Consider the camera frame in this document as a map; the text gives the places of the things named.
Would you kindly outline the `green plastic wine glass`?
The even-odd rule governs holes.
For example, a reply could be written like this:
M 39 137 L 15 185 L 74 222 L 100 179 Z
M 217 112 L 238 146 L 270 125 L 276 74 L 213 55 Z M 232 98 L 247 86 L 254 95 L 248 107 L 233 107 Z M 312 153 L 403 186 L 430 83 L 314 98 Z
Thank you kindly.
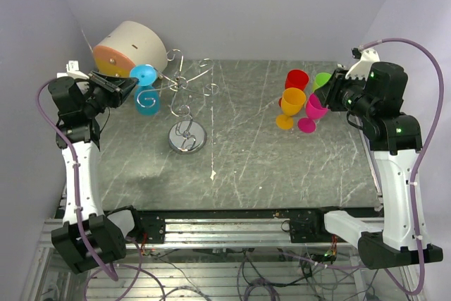
M 313 81 L 312 91 L 315 92 L 318 88 L 323 87 L 331 78 L 330 73 L 322 72 L 318 73 Z

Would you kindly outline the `pink plastic wine glass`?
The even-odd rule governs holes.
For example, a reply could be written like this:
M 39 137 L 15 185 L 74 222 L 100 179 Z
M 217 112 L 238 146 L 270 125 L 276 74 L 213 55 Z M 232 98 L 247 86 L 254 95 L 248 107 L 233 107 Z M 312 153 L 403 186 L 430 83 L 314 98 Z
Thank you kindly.
M 297 127 L 301 132 L 309 134 L 316 130 L 316 121 L 323 118 L 328 109 L 321 105 L 315 94 L 311 94 L 307 100 L 305 113 L 306 116 L 298 120 Z

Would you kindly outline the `blue plastic wine glass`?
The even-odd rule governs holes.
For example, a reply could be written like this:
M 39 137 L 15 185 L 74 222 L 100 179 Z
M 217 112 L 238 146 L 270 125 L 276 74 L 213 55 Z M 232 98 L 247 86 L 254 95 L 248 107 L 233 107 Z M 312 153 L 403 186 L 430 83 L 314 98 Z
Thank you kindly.
M 130 71 L 130 77 L 137 79 L 137 87 L 134 95 L 135 108 L 145 116 L 153 116 L 159 112 L 159 93 L 153 87 L 158 73 L 147 64 L 135 66 Z

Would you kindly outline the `red plastic wine glass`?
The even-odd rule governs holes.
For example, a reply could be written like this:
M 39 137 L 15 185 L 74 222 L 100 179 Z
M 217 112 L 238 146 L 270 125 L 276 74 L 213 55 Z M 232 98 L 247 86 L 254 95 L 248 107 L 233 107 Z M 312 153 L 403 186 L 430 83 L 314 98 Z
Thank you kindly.
M 305 88 L 309 83 L 309 76 L 306 72 L 300 69 L 290 70 L 285 80 L 285 89 L 297 88 L 305 93 Z

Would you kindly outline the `orange plastic wine glass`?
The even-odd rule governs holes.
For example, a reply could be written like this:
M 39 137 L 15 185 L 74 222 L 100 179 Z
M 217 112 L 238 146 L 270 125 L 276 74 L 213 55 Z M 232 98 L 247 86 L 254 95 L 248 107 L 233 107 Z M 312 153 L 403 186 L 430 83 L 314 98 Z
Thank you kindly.
M 306 99 L 307 96 L 303 90 L 296 87 L 285 89 L 280 101 L 283 113 L 276 117 L 276 125 L 282 130 L 291 129 L 294 125 L 293 116 L 301 111 Z

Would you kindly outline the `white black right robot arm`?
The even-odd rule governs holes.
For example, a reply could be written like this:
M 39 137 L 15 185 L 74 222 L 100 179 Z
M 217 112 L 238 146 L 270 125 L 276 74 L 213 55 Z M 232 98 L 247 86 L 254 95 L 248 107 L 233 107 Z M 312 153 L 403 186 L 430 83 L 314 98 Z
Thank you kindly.
M 310 225 L 311 235 L 327 241 L 334 234 L 353 244 L 369 269 L 387 269 L 443 260 L 443 250 L 431 243 L 420 211 L 421 195 L 410 178 L 423 149 L 415 117 L 402 113 L 408 75 L 394 63 L 373 63 L 364 79 L 334 70 L 315 90 L 322 106 L 361 121 L 369 141 L 383 196 L 383 228 L 366 225 L 343 211 L 330 211 Z

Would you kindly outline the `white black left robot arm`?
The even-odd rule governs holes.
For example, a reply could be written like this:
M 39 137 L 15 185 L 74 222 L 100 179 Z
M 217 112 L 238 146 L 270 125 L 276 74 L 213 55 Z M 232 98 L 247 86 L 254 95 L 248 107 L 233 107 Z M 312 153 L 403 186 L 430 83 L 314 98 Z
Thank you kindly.
M 125 257 L 125 241 L 143 236 L 134 208 L 104 213 L 97 178 L 101 128 L 96 117 L 121 106 L 136 85 L 135 78 L 93 72 L 59 76 L 45 86 L 58 110 L 58 120 L 50 126 L 66 167 L 66 208 L 51 242 L 77 274 L 99 267 L 116 280 L 113 262 Z

